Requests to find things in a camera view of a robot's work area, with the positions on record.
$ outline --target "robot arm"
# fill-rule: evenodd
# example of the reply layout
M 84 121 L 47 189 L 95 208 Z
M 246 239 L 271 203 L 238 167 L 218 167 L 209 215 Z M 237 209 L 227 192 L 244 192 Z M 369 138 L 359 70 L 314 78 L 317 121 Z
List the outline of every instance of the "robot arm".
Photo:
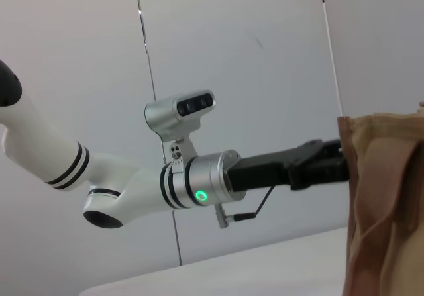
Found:
M 84 217 L 117 228 L 146 213 L 170 210 L 160 196 L 158 174 L 108 154 L 93 154 L 56 129 L 0 60 L 0 123 L 3 149 L 12 161 L 50 187 L 71 190 L 88 181 Z
M 58 190 L 88 181 L 84 217 L 102 228 L 119 228 L 148 213 L 214 205 L 221 228 L 254 213 L 227 216 L 223 203 L 246 191 L 275 185 L 305 189 L 348 180 L 340 142 L 300 147 L 242 159 L 234 150 L 198 156 L 189 134 L 215 106 L 212 92 L 198 91 L 148 104 L 146 122 L 162 142 L 173 141 L 172 158 L 160 171 L 140 169 L 109 154 L 93 154 L 46 120 L 23 92 L 16 75 L 0 60 L 0 123 L 3 149 L 16 164 Z

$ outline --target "green led light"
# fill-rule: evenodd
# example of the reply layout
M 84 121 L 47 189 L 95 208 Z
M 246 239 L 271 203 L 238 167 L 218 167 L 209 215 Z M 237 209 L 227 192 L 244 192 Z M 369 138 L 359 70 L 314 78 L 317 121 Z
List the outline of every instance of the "green led light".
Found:
M 196 199 L 200 201 L 206 201 L 207 193 L 202 190 L 199 190 L 198 192 L 196 192 Z

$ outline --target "black stripe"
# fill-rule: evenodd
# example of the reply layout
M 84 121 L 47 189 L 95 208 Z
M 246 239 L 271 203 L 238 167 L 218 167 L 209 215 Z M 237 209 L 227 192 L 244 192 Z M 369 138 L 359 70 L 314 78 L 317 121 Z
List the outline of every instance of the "black stripe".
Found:
M 57 189 L 57 190 L 65 189 L 65 188 L 69 187 L 71 184 L 73 184 L 75 181 L 77 181 L 79 177 L 81 177 L 81 175 L 83 174 L 84 170 L 88 166 L 88 162 L 90 161 L 90 152 L 88 151 L 88 149 L 86 147 L 84 147 L 84 149 L 85 149 L 84 163 L 82 164 L 81 168 L 78 170 L 78 172 L 76 173 L 76 175 L 73 176 L 71 178 L 71 180 L 69 180 L 67 183 L 65 183 L 63 185 L 59 185 L 58 187 L 53 187 L 54 189 Z
M 184 181 L 185 181 L 185 190 L 187 190 L 188 196 L 190 197 L 190 199 L 196 204 L 199 205 L 200 207 L 206 207 L 205 205 L 202 205 L 194 196 L 193 191 L 191 190 L 191 186 L 190 186 L 190 167 L 191 167 L 191 163 L 193 162 L 193 160 L 195 160 L 196 157 L 193 157 L 192 159 L 190 159 L 187 163 L 187 166 L 185 167 L 184 170 Z
M 78 143 L 78 153 L 77 156 L 74 159 L 74 162 L 72 162 L 71 166 L 66 170 L 59 178 L 56 178 L 53 181 L 46 182 L 48 185 L 54 185 L 55 183 L 60 183 L 61 181 L 64 181 L 66 177 L 68 177 L 71 172 L 75 169 L 75 167 L 78 165 L 82 157 L 82 146 L 80 143 Z
M 121 195 L 121 193 L 118 191 L 110 190 L 110 189 L 100 189 L 100 188 L 91 190 L 88 193 L 88 195 L 93 195 L 94 193 L 106 193 L 108 195 L 116 195 L 117 197 Z
M 166 171 L 166 168 L 168 168 L 168 166 L 170 165 L 171 163 L 169 162 L 169 163 L 167 163 L 163 168 L 162 168 L 162 171 L 160 172 L 160 192 L 162 192 L 162 196 L 164 197 L 164 199 L 165 199 L 165 202 L 171 207 L 171 208 L 173 208 L 173 209 L 175 209 L 175 210 L 178 210 L 178 208 L 177 207 L 175 207 L 172 203 L 171 203 L 171 201 L 169 200 L 169 198 L 168 198 L 168 196 L 166 195 L 166 191 L 165 191 L 165 171 Z
M 172 199 L 175 201 L 175 203 L 177 205 L 179 205 L 181 208 L 183 209 L 188 209 L 186 206 L 184 206 L 180 200 L 178 200 L 177 198 L 177 194 L 175 193 L 174 190 L 174 178 L 173 178 L 173 174 L 172 174 L 172 167 L 170 168 L 170 172 L 168 173 L 168 187 L 170 188 L 170 193 L 171 193 L 171 197 Z

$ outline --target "wall seam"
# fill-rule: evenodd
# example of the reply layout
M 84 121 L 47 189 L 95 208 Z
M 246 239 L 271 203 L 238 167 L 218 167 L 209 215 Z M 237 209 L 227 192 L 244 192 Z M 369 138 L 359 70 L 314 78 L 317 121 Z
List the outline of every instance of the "wall seam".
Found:
M 154 88 L 152 64 L 151 64 L 151 61 L 150 61 L 150 54 L 148 52 L 148 47 L 147 47 L 146 27 L 144 25 L 144 17 L 143 17 L 143 12 L 142 12 L 142 9 L 141 9 L 140 0 L 137 0 L 137 3 L 138 3 L 138 13 L 140 15 L 141 29 L 142 29 L 142 33 L 143 33 L 144 49 L 146 50 L 147 61 L 148 61 L 148 70 L 149 70 L 149 73 L 150 73 L 150 82 L 152 84 L 153 99 L 156 101 L 156 90 Z M 163 158 L 164 164 L 166 164 L 165 148 L 164 148 L 164 143 L 162 142 L 162 140 L 160 141 L 160 144 L 161 144 L 161 147 L 162 147 L 162 158 Z M 176 244 L 177 244 L 178 261 L 180 263 L 180 266 L 182 266 L 183 264 L 182 264 L 181 250 L 180 250 L 180 240 L 178 239 L 178 230 L 177 230 L 177 223 L 176 223 L 176 218 L 175 218 L 175 211 L 172 211 L 172 224 L 174 226 L 174 234 L 175 234 L 175 240 L 176 240 Z
M 325 0 L 323 0 L 323 10 L 324 10 L 325 28 L 327 29 L 327 39 L 329 41 L 331 66 L 333 67 L 333 77 L 334 77 L 335 89 L 336 89 L 337 107 L 339 108 L 340 116 L 343 116 L 343 108 L 342 108 L 342 102 L 340 98 L 339 83 L 337 81 L 336 67 L 334 64 L 333 46 L 331 45 L 329 20 L 327 18 L 327 8 L 325 6 Z

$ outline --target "camera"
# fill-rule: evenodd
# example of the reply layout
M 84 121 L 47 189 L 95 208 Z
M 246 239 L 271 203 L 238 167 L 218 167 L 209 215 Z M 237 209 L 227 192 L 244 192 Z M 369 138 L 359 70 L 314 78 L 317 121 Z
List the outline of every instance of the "camera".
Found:
M 147 125 L 159 135 L 162 142 L 187 137 L 200 128 L 200 117 L 215 107 L 210 90 L 181 94 L 146 105 Z

